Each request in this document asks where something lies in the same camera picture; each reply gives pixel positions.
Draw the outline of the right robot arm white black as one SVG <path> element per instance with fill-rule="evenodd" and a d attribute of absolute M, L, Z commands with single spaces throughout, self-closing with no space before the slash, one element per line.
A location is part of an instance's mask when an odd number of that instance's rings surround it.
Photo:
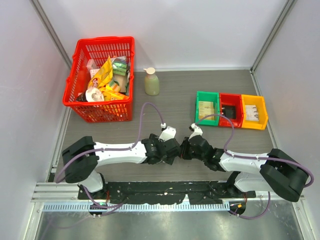
<path fill-rule="evenodd" d="M 212 147 L 201 135 L 185 137 L 180 157 L 197 159 L 212 171 L 230 172 L 226 193 L 233 198 L 249 191 L 274 192 L 290 202 L 297 202 L 311 173 L 282 150 L 269 153 L 240 154 Z"/>

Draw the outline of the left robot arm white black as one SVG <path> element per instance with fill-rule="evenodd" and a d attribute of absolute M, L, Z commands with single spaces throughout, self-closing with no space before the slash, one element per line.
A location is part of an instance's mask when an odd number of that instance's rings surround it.
<path fill-rule="evenodd" d="M 164 162 L 171 165 L 180 152 L 180 145 L 172 136 L 162 139 L 152 133 L 136 144 L 105 144 L 84 136 L 62 152 L 63 180 L 81 185 L 95 199 L 102 199 L 107 187 L 103 175 L 96 171 L 97 167 L 120 163 L 154 165 Z"/>

